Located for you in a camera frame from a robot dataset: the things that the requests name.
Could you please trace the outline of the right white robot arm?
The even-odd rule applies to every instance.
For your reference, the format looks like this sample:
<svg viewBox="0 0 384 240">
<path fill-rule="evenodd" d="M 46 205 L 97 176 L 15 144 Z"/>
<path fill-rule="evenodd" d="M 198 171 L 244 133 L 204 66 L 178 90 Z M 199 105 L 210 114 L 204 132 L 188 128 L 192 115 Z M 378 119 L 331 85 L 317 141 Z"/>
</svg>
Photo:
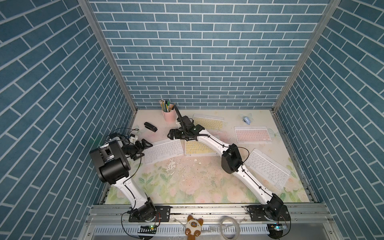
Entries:
<svg viewBox="0 0 384 240">
<path fill-rule="evenodd" d="M 235 144 L 226 144 L 212 136 L 207 130 L 198 133 L 188 133 L 181 129 L 171 129 L 167 135 L 171 140 L 197 141 L 205 144 L 221 155 L 222 169 L 238 178 L 257 197 L 264 210 L 264 216 L 271 221 L 279 220 L 284 202 L 273 192 L 268 190 L 248 170 L 240 154 L 240 147 Z"/>
</svg>

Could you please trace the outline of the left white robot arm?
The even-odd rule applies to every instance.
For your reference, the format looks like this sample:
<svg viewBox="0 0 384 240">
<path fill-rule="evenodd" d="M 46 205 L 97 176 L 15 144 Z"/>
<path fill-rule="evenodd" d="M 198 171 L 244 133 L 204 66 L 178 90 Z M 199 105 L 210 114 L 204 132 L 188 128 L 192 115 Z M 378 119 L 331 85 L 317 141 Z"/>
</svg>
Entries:
<svg viewBox="0 0 384 240">
<path fill-rule="evenodd" d="M 103 145 L 90 151 L 99 179 L 117 188 L 130 202 L 132 219 L 150 222 L 157 218 L 151 198 L 133 180 L 128 158 L 142 153 L 137 145 L 127 142 L 122 135 L 112 134 Z"/>
</svg>

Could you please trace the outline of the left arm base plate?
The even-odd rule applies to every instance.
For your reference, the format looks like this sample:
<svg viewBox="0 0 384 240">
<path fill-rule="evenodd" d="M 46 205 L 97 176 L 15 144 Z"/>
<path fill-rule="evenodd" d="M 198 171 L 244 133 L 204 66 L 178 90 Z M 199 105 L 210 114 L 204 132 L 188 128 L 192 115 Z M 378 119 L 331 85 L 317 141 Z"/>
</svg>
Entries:
<svg viewBox="0 0 384 240">
<path fill-rule="evenodd" d="M 142 206 L 134 209 L 129 216 L 130 223 L 144 223 L 144 222 L 169 222 L 171 214 L 171 206 Z"/>
</svg>

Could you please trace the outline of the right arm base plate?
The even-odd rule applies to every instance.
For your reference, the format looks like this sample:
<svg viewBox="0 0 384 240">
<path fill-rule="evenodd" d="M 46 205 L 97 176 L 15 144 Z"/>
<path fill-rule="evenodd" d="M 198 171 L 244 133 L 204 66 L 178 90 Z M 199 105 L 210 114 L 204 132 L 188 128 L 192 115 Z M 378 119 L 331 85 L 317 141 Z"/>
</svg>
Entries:
<svg viewBox="0 0 384 240">
<path fill-rule="evenodd" d="M 264 208 L 261 205 L 249 205 L 245 207 L 247 213 L 250 215 L 252 222 L 261 222 L 261 221 L 290 221 L 291 216 L 286 205 L 283 205 L 280 214 L 278 214 L 278 219 L 272 219 L 267 217 Z"/>
</svg>

